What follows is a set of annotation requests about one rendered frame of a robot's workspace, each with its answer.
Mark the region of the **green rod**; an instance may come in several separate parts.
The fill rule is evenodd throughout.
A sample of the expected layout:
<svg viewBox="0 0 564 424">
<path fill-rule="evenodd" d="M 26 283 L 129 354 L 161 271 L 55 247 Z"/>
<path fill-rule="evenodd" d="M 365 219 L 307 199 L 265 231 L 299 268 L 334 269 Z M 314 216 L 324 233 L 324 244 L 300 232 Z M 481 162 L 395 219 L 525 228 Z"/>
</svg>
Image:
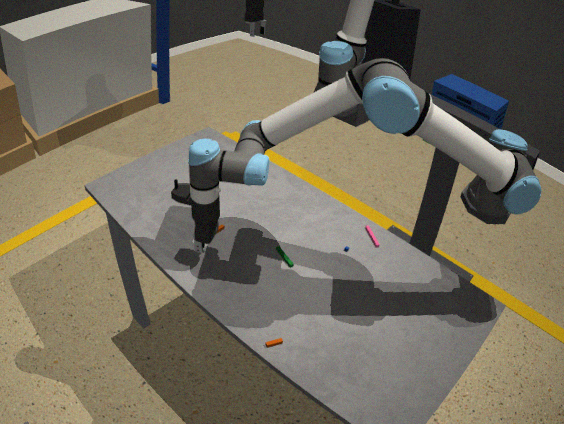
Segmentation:
<svg viewBox="0 0 564 424">
<path fill-rule="evenodd" d="M 277 252 L 281 255 L 281 257 L 285 260 L 285 262 L 289 265 L 289 267 L 293 267 L 293 262 L 288 258 L 288 256 L 284 253 L 284 251 L 280 248 L 280 246 L 276 247 Z"/>
</svg>

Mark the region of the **pink rod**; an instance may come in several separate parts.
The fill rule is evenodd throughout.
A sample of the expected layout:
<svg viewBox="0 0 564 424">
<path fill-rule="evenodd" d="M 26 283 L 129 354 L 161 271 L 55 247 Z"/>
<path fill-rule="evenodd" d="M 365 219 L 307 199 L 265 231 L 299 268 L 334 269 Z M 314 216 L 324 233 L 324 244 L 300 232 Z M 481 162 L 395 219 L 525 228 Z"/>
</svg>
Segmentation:
<svg viewBox="0 0 564 424">
<path fill-rule="evenodd" d="M 378 243 L 378 241 L 377 241 L 376 237 L 374 236 L 372 230 L 370 229 L 369 225 L 367 225 L 367 226 L 365 227 L 365 229 L 366 229 L 366 231 L 368 232 L 370 238 L 372 239 L 372 241 L 373 241 L 375 247 L 379 247 L 380 244 Z"/>
</svg>

